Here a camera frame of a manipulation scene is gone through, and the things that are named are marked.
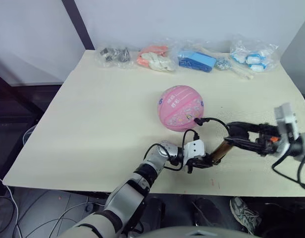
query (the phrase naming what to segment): white wall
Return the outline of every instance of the white wall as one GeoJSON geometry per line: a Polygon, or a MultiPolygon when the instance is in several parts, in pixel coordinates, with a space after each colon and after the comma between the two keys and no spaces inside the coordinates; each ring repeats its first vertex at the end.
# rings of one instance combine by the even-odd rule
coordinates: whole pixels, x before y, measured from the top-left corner
{"type": "Polygon", "coordinates": [[[297,88],[305,94],[305,22],[282,55],[281,63],[297,88]]]}
{"type": "Polygon", "coordinates": [[[62,83],[84,50],[60,0],[0,0],[0,76],[8,83],[62,83]]]}
{"type": "MultiPolygon", "coordinates": [[[[305,20],[305,0],[75,1],[95,47],[171,37],[222,42],[227,51],[240,33],[282,53],[305,20]]],[[[83,52],[61,0],[0,0],[0,76],[9,83],[62,83],[83,52]]]]}
{"type": "Polygon", "coordinates": [[[283,53],[305,20],[305,0],[75,1],[95,47],[103,40],[143,47],[158,36],[221,42],[240,33],[283,53]]]}

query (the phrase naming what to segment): sneaker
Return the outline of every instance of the sneaker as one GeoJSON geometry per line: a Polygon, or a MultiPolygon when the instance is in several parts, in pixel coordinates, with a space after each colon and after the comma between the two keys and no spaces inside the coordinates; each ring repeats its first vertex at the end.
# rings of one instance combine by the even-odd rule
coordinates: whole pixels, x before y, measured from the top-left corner
{"type": "Polygon", "coordinates": [[[247,204],[239,197],[230,200],[230,208],[234,218],[254,235],[256,227],[261,223],[261,218],[257,212],[248,208],[247,204]]]}

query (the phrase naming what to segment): cable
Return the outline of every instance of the cable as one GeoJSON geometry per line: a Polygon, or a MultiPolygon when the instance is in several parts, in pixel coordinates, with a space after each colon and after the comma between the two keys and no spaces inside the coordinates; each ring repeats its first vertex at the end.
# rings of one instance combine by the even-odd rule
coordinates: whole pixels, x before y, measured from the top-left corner
{"type": "Polygon", "coordinates": [[[13,220],[13,216],[14,216],[14,212],[15,212],[15,206],[14,206],[14,203],[12,202],[12,200],[10,200],[9,198],[6,198],[6,197],[0,197],[0,199],[6,199],[8,200],[12,206],[13,206],[13,212],[12,212],[12,215],[10,216],[10,219],[9,219],[9,222],[7,223],[7,225],[2,229],[0,230],[0,234],[3,233],[8,227],[9,225],[11,224],[12,220],[13,220]]]}
{"type": "MultiPolygon", "coordinates": [[[[29,205],[29,207],[25,210],[24,214],[18,219],[17,224],[19,225],[20,221],[24,218],[24,216],[26,215],[26,213],[31,209],[31,207],[42,197],[44,196],[47,192],[49,192],[50,190],[47,190],[45,192],[43,192],[41,195],[39,195],[35,201],[32,202],[32,204],[29,205]]],[[[14,237],[14,232],[15,232],[16,226],[14,227],[13,230],[13,237],[14,237]]]]}
{"type": "MultiPolygon", "coordinates": [[[[192,130],[192,129],[186,130],[186,131],[184,132],[183,138],[182,138],[182,154],[183,154],[183,155],[184,155],[184,142],[185,142],[185,139],[186,139],[186,135],[187,135],[187,133],[188,133],[189,131],[194,132],[194,137],[193,137],[194,140],[198,140],[198,139],[200,138],[199,135],[198,135],[198,133],[197,133],[195,130],[192,130]]],[[[152,145],[148,148],[148,150],[146,151],[146,153],[145,153],[145,155],[144,155],[144,159],[146,158],[147,154],[149,153],[149,151],[150,151],[154,146],[160,146],[160,147],[166,152],[166,154],[167,154],[167,156],[168,156],[168,160],[170,161],[171,156],[170,156],[168,150],[167,150],[163,145],[161,145],[161,144],[159,144],[159,143],[152,144],[152,145]]],[[[183,168],[183,156],[182,156],[182,161],[180,161],[180,164],[181,164],[181,165],[180,165],[179,168],[171,168],[171,167],[167,167],[167,166],[165,166],[164,168],[165,168],[165,169],[168,169],[168,170],[172,170],[172,171],[180,171],[180,170],[183,168]]]]}
{"type": "Polygon", "coordinates": [[[218,123],[222,124],[225,129],[227,130],[227,133],[230,134],[230,128],[220,119],[217,118],[195,118],[194,121],[198,125],[203,125],[204,122],[209,122],[210,120],[217,121],[218,123]]]}
{"type": "MultiPolygon", "coordinates": [[[[70,220],[70,221],[73,221],[73,222],[77,223],[75,220],[70,219],[70,218],[62,218],[62,219],[64,219],[64,220],[70,220]]],[[[40,227],[44,226],[45,224],[48,224],[48,223],[53,222],[53,221],[56,221],[56,220],[58,220],[58,219],[53,219],[53,220],[47,221],[47,222],[45,222],[45,223],[42,223],[40,226],[38,226],[38,227],[36,227],[34,230],[32,230],[25,238],[27,238],[28,236],[30,236],[32,233],[34,233],[36,230],[38,230],[40,227]]]]}
{"type": "Polygon", "coordinates": [[[142,234],[144,233],[144,225],[141,221],[138,222],[139,226],[141,227],[141,230],[138,230],[138,229],[133,229],[132,232],[136,232],[138,234],[142,234]]]}
{"type": "Polygon", "coordinates": [[[301,170],[303,165],[305,165],[305,156],[303,157],[303,159],[301,160],[301,163],[298,167],[298,172],[297,172],[297,179],[298,179],[298,183],[299,185],[305,189],[305,183],[301,182],[301,170]]]}
{"type": "MultiPolygon", "coordinates": [[[[70,198],[71,198],[71,194],[69,195],[67,204],[65,205],[65,209],[67,209],[67,206],[68,206],[68,204],[69,204],[70,198]]],[[[58,237],[58,235],[59,235],[60,228],[61,228],[61,225],[62,225],[62,221],[63,221],[63,219],[61,219],[61,222],[60,222],[60,225],[59,225],[59,229],[58,229],[58,232],[57,232],[57,234],[56,234],[55,237],[58,237]]]]}
{"type": "Polygon", "coordinates": [[[293,179],[293,178],[291,178],[291,177],[289,177],[289,176],[287,176],[287,175],[285,175],[285,174],[283,174],[283,173],[281,173],[281,172],[279,172],[278,170],[275,169],[276,166],[278,166],[279,164],[281,164],[281,163],[289,156],[290,152],[291,152],[291,145],[290,145],[289,149],[285,152],[285,154],[284,154],[283,156],[281,156],[280,159],[277,160],[277,161],[271,166],[271,168],[272,168],[272,170],[274,170],[278,175],[280,175],[280,176],[282,176],[282,177],[285,177],[286,179],[289,179],[290,181],[299,184],[302,188],[305,189],[305,183],[301,182],[301,178],[300,178],[302,167],[303,167],[303,165],[305,164],[305,156],[302,158],[301,163],[300,163],[299,168],[298,168],[298,172],[297,172],[297,178],[298,178],[298,180],[295,180],[295,179],[293,179]]]}
{"type": "Polygon", "coordinates": [[[14,205],[15,205],[15,208],[16,208],[15,226],[17,227],[19,237],[20,237],[20,238],[23,238],[22,233],[21,233],[20,228],[19,228],[18,223],[17,223],[17,222],[18,222],[18,215],[19,215],[18,206],[17,206],[17,204],[16,204],[16,202],[15,202],[15,200],[14,200],[14,198],[13,198],[13,194],[12,194],[10,188],[9,188],[7,185],[5,185],[5,187],[7,188],[8,192],[9,192],[9,194],[10,194],[10,198],[12,199],[12,201],[13,201],[13,203],[14,203],[14,205]]]}
{"type": "MultiPolygon", "coordinates": [[[[159,144],[159,143],[152,144],[152,145],[148,148],[148,150],[146,151],[146,153],[145,153],[145,155],[144,155],[144,159],[147,157],[147,154],[149,153],[149,151],[150,151],[154,146],[160,146],[160,147],[166,152],[166,154],[167,154],[167,156],[168,156],[168,160],[170,161],[171,156],[170,156],[168,150],[167,150],[163,145],[161,145],[161,144],[159,144]]],[[[165,166],[164,168],[165,168],[165,169],[168,169],[168,170],[172,170],[172,171],[179,171],[179,170],[177,170],[177,169],[173,169],[173,168],[167,167],[167,166],[165,166]]]]}
{"type": "Polygon", "coordinates": [[[51,237],[51,235],[52,235],[53,231],[55,230],[55,227],[58,225],[60,219],[61,219],[68,211],[72,210],[73,208],[76,208],[76,207],[79,207],[79,206],[82,206],[82,205],[86,205],[86,204],[88,204],[88,199],[87,199],[86,202],[80,203],[80,204],[78,204],[78,205],[75,205],[75,206],[70,207],[69,209],[65,210],[65,211],[60,215],[60,217],[58,218],[57,222],[56,222],[55,225],[53,226],[53,228],[52,228],[52,230],[51,230],[51,232],[50,232],[50,234],[49,234],[48,237],[49,237],[49,238],[51,237]]]}
{"type": "Polygon", "coordinates": [[[58,225],[60,219],[61,219],[68,211],[70,211],[70,210],[73,209],[73,208],[76,208],[76,207],[79,207],[79,206],[82,206],[82,205],[86,205],[86,204],[88,204],[88,203],[93,203],[93,204],[96,204],[96,205],[99,205],[99,206],[105,206],[104,204],[100,204],[100,203],[96,203],[96,202],[89,202],[89,197],[88,197],[86,202],[80,203],[80,204],[78,204],[78,205],[75,205],[75,206],[70,207],[69,209],[65,210],[65,211],[59,216],[59,218],[57,219],[57,222],[56,222],[55,225],[53,226],[53,228],[52,228],[52,230],[51,230],[51,232],[50,232],[50,234],[49,234],[48,237],[49,237],[49,238],[51,237],[51,235],[52,235],[53,231],[55,230],[56,226],[58,225]]]}
{"type": "Polygon", "coordinates": [[[206,218],[206,216],[204,215],[203,211],[201,211],[201,209],[200,209],[199,207],[197,207],[197,205],[196,205],[194,202],[192,202],[192,204],[193,204],[193,205],[195,206],[195,208],[200,212],[201,216],[204,218],[204,220],[205,220],[205,222],[207,223],[207,225],[208,225],[209,227],[214,227],[214,224],[213,224],[212,222],[210,222],[210,221],[206,218]]]}

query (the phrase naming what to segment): tabletop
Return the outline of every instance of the tabletop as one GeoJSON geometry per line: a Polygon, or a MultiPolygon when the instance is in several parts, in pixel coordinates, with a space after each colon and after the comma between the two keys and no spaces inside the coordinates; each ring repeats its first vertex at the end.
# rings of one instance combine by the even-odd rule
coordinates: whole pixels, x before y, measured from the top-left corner
{"type": "MultiPolygon", "coordinates": [[[[85,51],[70,73],[3,182],[6,185],[112,191],[140,164],[153,143],[181,144],[183,133],[165,128],[157,115],[164,90],[175,85],[196,89],[204,116],[229,123],[276,125],[274,107],[290,102],[300,132],[305,132],[305,101],[282,66],[252,80],[232,71],[210,73],[179,68],[174,73],[140,66],[100,68],[94,51],[85,51]]],[[[216,122],[195,127],[212,152],[226,136],[216,122]]],[[[277,175],[272,156],[233,148],[218,166],[187,174],[163,170],[155,193],[231,196],[305,196],[299,185],[277,175]]],[[[279,166],[296,178],[299,163],[291,157],[279,166]]],[[[305,182],[305,169],[302,180],[305,182]]]]}

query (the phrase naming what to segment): pink basketball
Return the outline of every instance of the pink basketball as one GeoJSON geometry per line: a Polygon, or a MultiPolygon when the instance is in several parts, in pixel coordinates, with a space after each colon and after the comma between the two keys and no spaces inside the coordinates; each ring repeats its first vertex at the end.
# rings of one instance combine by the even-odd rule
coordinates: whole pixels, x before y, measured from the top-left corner
{"type": "Polygon", "coordinates": [[[158,102],[161,123],[170,130],[185,131],[195,127],[194,118],[203,116],[201,95],[189,86],[168,88],[158,102]]]}

